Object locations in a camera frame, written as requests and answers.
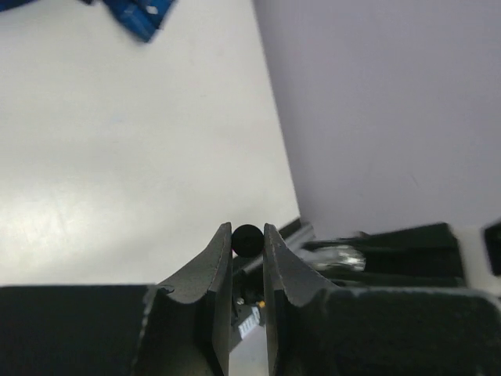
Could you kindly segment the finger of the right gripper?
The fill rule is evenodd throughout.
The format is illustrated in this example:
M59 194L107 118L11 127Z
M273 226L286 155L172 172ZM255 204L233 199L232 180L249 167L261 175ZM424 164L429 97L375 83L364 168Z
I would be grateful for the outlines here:
M466 287L458 277L410 277L379 273L331 270L328 278L342 287Z
M368 273L410 277L463 278L458 240L449 224L440 222L362 237L312 240L303 249L347 245L366 258Z

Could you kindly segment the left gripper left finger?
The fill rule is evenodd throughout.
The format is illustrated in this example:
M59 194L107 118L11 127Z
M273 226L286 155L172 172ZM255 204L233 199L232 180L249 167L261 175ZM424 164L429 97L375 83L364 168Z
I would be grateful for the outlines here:
M3 287L2 374L228 374L231 235L157 285Z

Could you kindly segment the glitter nail polish bottle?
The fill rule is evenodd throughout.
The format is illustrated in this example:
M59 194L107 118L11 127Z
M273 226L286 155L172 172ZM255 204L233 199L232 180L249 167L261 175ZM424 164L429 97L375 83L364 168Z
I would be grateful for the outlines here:
M355 272L362 272L366 268L366 258L362 252L352 246L337 245L320 248L315 253L312 266L317 270L341 268Z

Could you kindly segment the black nail polish cap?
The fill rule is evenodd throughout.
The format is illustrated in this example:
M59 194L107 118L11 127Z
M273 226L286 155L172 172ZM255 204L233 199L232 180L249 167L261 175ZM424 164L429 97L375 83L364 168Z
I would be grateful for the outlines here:
M258 257L264 248L263 232L254 225L245 224L236 228L231 236L232 250L242 258Z

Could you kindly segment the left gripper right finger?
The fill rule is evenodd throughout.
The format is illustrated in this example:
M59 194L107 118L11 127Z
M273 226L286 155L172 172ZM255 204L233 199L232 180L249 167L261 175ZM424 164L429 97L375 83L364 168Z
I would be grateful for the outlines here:
M500 303L482 291L338 287L264 228L271 375L497 375Z

